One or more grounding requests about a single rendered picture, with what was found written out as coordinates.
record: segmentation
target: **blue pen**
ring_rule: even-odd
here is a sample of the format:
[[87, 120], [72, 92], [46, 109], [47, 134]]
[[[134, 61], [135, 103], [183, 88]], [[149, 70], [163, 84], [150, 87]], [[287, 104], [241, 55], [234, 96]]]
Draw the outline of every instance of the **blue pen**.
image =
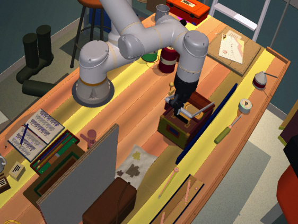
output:
[[23, 137], [22, 137], [22, 139], [21, 139], [20, 147], [22, 146], [23, 140], [24, 140], [24, 138], [25, 138], [25, 135], [26, 135], [26, 131], [27, 131], [28, 125], [29, 125], [29, 124], [27, 124], [26, 127], [25, 127], [25, 131], [24, 131]]

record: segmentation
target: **ladder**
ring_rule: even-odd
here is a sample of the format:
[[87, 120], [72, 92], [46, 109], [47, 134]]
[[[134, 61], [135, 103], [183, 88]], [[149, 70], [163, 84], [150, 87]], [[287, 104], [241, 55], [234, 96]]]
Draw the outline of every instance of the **ladder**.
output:
[[255, 33], [253, 34], [252, 40], [254, 42], [257, 41], [257, 38], [259, 36], [259, 32], [261, 30], [268, 6], [269, 6], [270, 0], [266, 0], [259, 22], [258, 24], [255, 24], [254, 22], [250, 21], [249, 19], [243, 17], [242, 15], [238, 14], [237, 12], [229, 9], [228, 7], [218, 3], [218, 0], [213, 0], [212, 2], [212, 6], [209, 12], [210, 16], [214, 15], [215, 10], [218, 10], [219, 12], [227, 15], [228, 17], [236, 20], [237, 22], [241, 23], [242, 25], [245, 25], [247, 28], [251, 29], [252, 31], [254, 31]]

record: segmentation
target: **stool leg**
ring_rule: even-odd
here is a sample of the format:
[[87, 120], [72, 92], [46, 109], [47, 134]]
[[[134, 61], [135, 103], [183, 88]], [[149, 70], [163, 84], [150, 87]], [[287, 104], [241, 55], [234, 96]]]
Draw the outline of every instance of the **stool leg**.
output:
[[78, 38], [79, 38], [80, 33], [81, 33], [81, 28], [82, 28], [82, 23], [83, 23], [83, 18], [84, 18], [85, 11], [86, 11], [86, 6], [83, 6], [80, 22], [78, 23], [77, 33], [76, 33], [76, 37], [75, 37], [75, 46], [74, 46], [74, 51], [73, 51], [73, 56], [72, 56], [71, 68], [74, 67], [76, 44], [78, 43]]
[[91, 22], [91, 31], [90, 31], [90, 41], [93, 40], [93, 30], [94, 30], [94, 22], [95, 22], [95, 12], [96, 9], [94, 8], [92, 11], [92, 22]]
[[100, 9], [100, 40], [103, 41], [103, 17], [104, 17], [104, 9]]

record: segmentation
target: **yellow rope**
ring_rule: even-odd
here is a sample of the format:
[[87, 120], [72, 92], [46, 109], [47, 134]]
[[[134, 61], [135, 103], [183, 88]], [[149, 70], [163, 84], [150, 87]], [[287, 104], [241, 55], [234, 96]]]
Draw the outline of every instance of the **yellow rope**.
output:
[[20, 222], [15, 221], [15, 220], [8, 220], [4, 224], [9, 224], [10, 222], [14, 222], [15, 224], [21, 224]]

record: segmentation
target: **blue container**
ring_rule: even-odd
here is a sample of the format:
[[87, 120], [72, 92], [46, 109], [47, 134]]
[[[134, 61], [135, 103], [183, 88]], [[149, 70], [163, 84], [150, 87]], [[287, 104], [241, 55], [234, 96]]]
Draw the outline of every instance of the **blue container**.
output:
[[[90, 8], [89, 10], [89, 23], [91, 24], [92, 22], [92, 12], [93, 12], [93, 9]], [[100, 9], [96, 9], [96, 13], [95, 13], [95, 21], [94, 21], [94, 25], [100, 25]], [[111, 28], [112, 25], [111, 25], [111, 20], [109, 18], [109, 16], [107, 15], [106, 11], [104, 10], [104, 19], [103, 19], [103, 25], [105, 27], [109, 27]], [[107, 28], [104, 28], [104, 31], [109, 33], [111, 32], [111, 30], [107, 29]]]

